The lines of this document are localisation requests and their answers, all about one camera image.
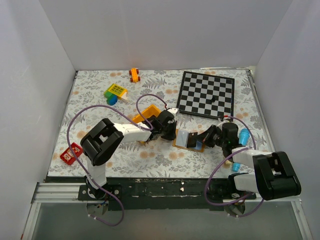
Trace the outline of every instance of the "gray floor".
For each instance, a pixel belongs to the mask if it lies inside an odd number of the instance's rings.
[[[256,204],[247,203],[247,210]],[[120,214],[107,212],[103,218],[115,222]],[[89,218],[85,203],[43,203],[32,239],[300,240],[302,236],[290,202],[264,202],[255,214],[241,219],[206,209],[126,210],[117,227]]]

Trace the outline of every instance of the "red toy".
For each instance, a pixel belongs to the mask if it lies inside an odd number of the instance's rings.
[[[71,144],[71,147],[77,157],[79,157],[84,152],[83,149],[75,142]],[[76,160],[69,147],[60,155],[60,158],[68,165],[73,164]]]

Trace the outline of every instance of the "metal frame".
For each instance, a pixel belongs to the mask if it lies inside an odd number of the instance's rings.
[[[261,117],[262,120],[262,125],[263,125],[263,130],[266,133],[266,140],[268,141],[268,145],[271,148],[271,150],[274,152],[275,148],[270,136],[270,133],[268,131],[267,128],[267,124],[266,124],[266,120],[265,117],[263,115],[259,100],[258,100],[258,95],[257,95],[257,91],[256,91],[256,87],[255,87],[255,83],[254,83],[254,79],[252,77],[251,71],[247,68],[234,68],[234,67],[206,67],[206,68],[200,68],[202,70],[205,69],[224,69],[224,70],[245,70],[246,74],[248,76],[249,79],[249,83],[250,83],[250,87],[252,89],[253,92],[253,96],[254,96],[254,101],[255,104],[258,108],[258,114]],[[64,113],[65,110],[67,109],[68,103],[69,103],[69,99],[70,96],[68,97],[68,100],[66,102],[66,106],[64,109]],[[83,185],[83,182],[80,183],[38,183],[35,193],[33,195],[33,199],[32,199],[32,204],[31,204],[31,208],[30,208],[30,212],[27,218],[27,222],[24,228],[24,232],[23,235],[21,237],[21,239],[23,240],[31,240],[34,230],[35,230],[35,226],[36,226],[36,222],[39,216],[39,212],[40,212],[40,207],[41,207],[41,203],[100,203],[101,201],[79,201],[78,198],[78,193],[79,193],[79,188],[81,185]],[[262,200],[262,198],[257,194],[257,198],[256,199],[247,199],[246,202],[260,202]],[[300,199],[299,196],[295,196],[295,197],[286,197],[286,198],[281,198],[281,199],[276,199],[274,200],[275,202],[291,202],[292,208],[294,210],[294,214],[302,235],[302,238],[304,240],[312,240],[312,235],[307,223],[307,219],[305,217],[303,208],[301,206],[302,201]]]

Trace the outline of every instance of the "blue bottle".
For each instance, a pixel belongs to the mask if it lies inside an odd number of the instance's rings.
[[[249,138],[250,138],[250,133],[248,129],[243,128],[239,134],[239,144],[241,144],[242,146],[246,146]],[[240,163],[232,164],[232,171],[237,173],[239,171],[240,166],[241,166]]]

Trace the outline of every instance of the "leaf pattern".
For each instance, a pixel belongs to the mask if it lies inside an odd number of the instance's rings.
[[[192,69],[191,72],[205,73],[205,69]],[[113,83],[128,90],[128,101],[118,100],[113,106],[126,116],[133,118],[136,114],[136,100],[143,94],[156,94],[168,104],[176,107],[184,70],[141,70],[141,81],[130,82],[129,71],[79,71],[75,79],[72,94],[68,101],[61,129],[51,159],[48,176],[82,177],[85,172],[77,162],[65,164],[60,154],[68,147],[66,134],[71,119],[85,107],[104,105],[104,91]],[[234,115],[241,117],[250,127],[257,147],[269,151],[264,125],[258,115],[251,85],[244,69],[215,69],[215,75],[235,79]],[[144,97],[139,102],[139,109],[144,110],[150,104],[164,109],[162,102],[154,97]],[[82,113],[70,129],[70,141],[80,144],[82,137],[90,131],[101,119],[108,118],[114,123],[127,124],[127,120],[117,113],[103,107],[89,109]],[[177,115],[177,128],[192,132],[203,132],[217,120],[202,118],[187,114]],[[239,129],[243,126],[236,122]],[[127,142],[119,145],[106,164],[108,177],[136,178],[207,178],[212,170],[224,159],[219,147],[204,149],[204,152],[193,152],[172,147],[172,142],[159,138],[146,144]],[[87,166],[87,157],[82,154],[80,160]],[[240,172],[253,170],[242,165]],[[215,177],[222,178],[231,174],[230,168],[221,167]]]

